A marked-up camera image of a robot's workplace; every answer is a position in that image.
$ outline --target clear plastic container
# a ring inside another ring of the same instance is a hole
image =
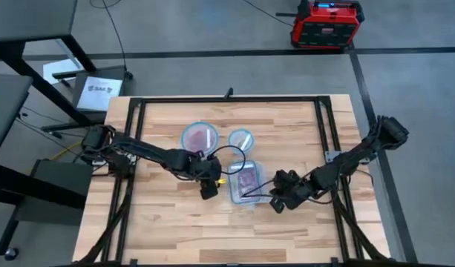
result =
[[[207,122],[195,122],[184,129],[181,136],[183,149],[191,152],[202,151],[209,155],[219,143],[219,134],[214,126]]]
[[[242,167],[242,162],[236,162],[229,166],[228,172],[237,171]],[[247,160],[242,171],[229,175],[230,197],[235,204],[255,204],[263,202],[263,197],[242,197],[245,193],[259,187],[262,184],[261,170],[257,163]],[[262,194],[262,188],[255,190],[249,195]]]
[[[246,129],[238,129],[230,133],[229,145],[235,145],[240,148],[245,154],[248,154],[254,147],[254,136]],[[232,148],[235,154],[240,155],[241,152]]]

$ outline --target red portable power station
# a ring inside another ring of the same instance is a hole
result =
[[[344,49],[364,21],[357,1],[301,0],[290,33],[294,47]]]

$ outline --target plastic lid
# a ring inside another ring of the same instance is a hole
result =
[[[229,145],[235,145],[242,149],[244,153],[248,153],[254,146],[254,136],[250,131],[245,129],[235,130],[229,135]],[[234,153],[240,154],[238,149],[233,148],[232,150]]]
[[[217,147],[219,135],[214,126],[207,122],[195,122],[184,129],[181,136],[183,149],[191,152],[202,151],[210,154]]]
[[[228,172],[234,172],[242,167],[242,162],[236,162],[229,166]],[[242,197],[245,193],[260,186],[258,169],[252,160],[245,162],[242,171],[229,175],[230,197],[235,204],[254,204],[260,202],[261,197]],[[249,195],[259,195],[261,189],[255,190]]]

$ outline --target gray floor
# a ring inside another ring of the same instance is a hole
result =
[[[252,3],[270,13],[293,13],[298,1]],[[455,0],[361,3],[366,21],[355,38],[356,47],[455,46]],[[126,52],[290,48],[288,26],[241,0],[122,0],[111,12]],[[106,12],[92,8],[88,1],[78,4],[73,34],[87,53],[120,52]],[[44,41],[28,44],[24,53],[62,51],[54,41]],[[455,265],[455,54],[360,56],[359,60],[376,112],[396,116],[411,132],[407,144],[388,156],[419,261]],[[94,63],[102,67],[120,62]],[[41,73],[47,62],[28,63]],[[129,92],[138,96],[223,94],[230,87],[239,94],[348,93],[361,134],[367,133],[347,55],[129,59],[127,66],[135,75]],[[0,62],[0,73],[13,71]],[[70,94],[62,86],[57,88]],[[34,89],[25,105],[68,119]],[[27,113],[26,120],[34,125],[53,123]],[[61,143],[77,141],[64,138]],[[16,153],[20,148],[25,153]],[[60,147],[15,124],[0,150],[0,163],[24,172],[36,159],[58,151]],[[374,174],[391,252],[401,259],[381,175]],[[11,207],[0,205],[0,234],[10,212]],[[12,242],[22,249],[19,259],[6,263],[0,258],[0,266],[69,263],[77,232],[77,227],[22,223]]]

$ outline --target wooden table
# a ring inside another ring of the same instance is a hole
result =
[[[330,97],[341,147],[349,150],[361,140],[350,98]],[[128,103],[128,97],[112,99],[106,124],[123,131]],[[326,112],[323,116],[329,129]],[[248,158],[261,162],[267,179],[279,169],[305,174],[324,164],[311,102],[149,104],[142,141],[162,148],[179,148],[184,127],[200,120],[216,127],[221,145],[226,144],[234,129],[249,129],[255,136],[255,147]],[[218,156],[224,168],[235,160],[227,150]],[[93,178],[74,260],[85,256],[105,229],[113,184],[113,177]],[[221,187],[218,196],[203,201],[197,183],[181,182],[159,165],[140,160],[123,262],[128,263],[131,258],[137,258],[140,264],[328,263],[331,257],[341,259],[331,205],[305,202],[294,211],[276,214],[268,203],[257,204],[255,208],[232,204],[227,188]],[[356,172],[350,189],[361,229],[388,256],[370,178]],[[328,194],[321,200],[329,198]],[[353,256],[348,229],[347,234]],[[111,259],[117,236],[116,230]]]

